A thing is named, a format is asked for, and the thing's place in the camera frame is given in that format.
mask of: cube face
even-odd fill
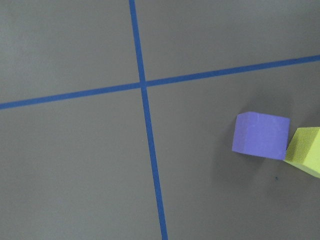
[[[245,112],[236,119],[232,150],[258,157],[284,160],[290,119]]]
[[[320,178],[320,127],[300,127],[290,142],[285,161]]]

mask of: blue tape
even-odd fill
[[[37,97],[32,99],[20,100],[20,101],[12,101],[12,102],[5,102],[0,103],[0,110],[3,109],[10,109],[10,108],[17,108],[27,105],[34,105],[34,104],[42,104],[48,102],[55,102],[61,101],[66,99],[75,99],[99,94],[106,94],[106,93],[114,93],[119,91],[131,90],[131,89],[138,89],[140,88],[140,82],[129,83],[124,85],[117,85],[117,86],[109,86],[103,88],[96,88],[91,90],[85,91],[76,91],[52,96],[44,96],[44,97]]]
[[[317,61],[320,61],[320,55],[280,60],[280,61],[272,61],[272,62],[266,62],[266,63],[248,65],[248,66],[226,68],[226,69],[221,69],[216,71],[200,72],[200,73],[195,73],[190,75],[161,78],[161,79],[147,81],[146,85],[148,87],[151,87],[151,86],[158,86],[158,85],[164,85],[164,84],[173,84],[178,82],[212,78],[217,76],[238,74],[238,73],[251,72],[251,71],[257,71],[257,70],[263,70],[263,69],[278,68],[278,67],[284,67],[284,66],[296,65],[296,64],[305,64],[305,63],[311,63],[311,62],[317,62]]]
[[[148,98],[148,91],[147,91],[147,82],[146,82],[144,61],[143,61],[141,42],[140,42],[140,36],[139,36],[139,27],[138,27],[138,19],[137,19],[135,0],[129,0],[129,5],[130,5],[130,14],[131,14],[134,46],[135,46],[135,52],[136,52],[136,61],[137,61],[137,66],[138,66],[139,79],[140,79],[140,83],[141,83],[142,105],[143,105],[143,112],[144,112],[146,135],[147,135],[148,146],[149,146],[149,154],[150,154],[150,161],[151,161],[151,169],[152,169],[152,177],[153,177],[156,205],[157,205],[157,209],[158,209],[158,217],[159,217],[159,222],[160,222],[160,230],[161,230],[162,239],[168,240],[165,210],[164,210],[164,205],[163,205],[163,200],[162,200],[160,178],[159,178],[157,156],[156,156],[156,148],[155,148],[154,134],[153,134],[153,130],[152,130],[152,123],[151,123],[150,106],[149,106],[149,98]]]

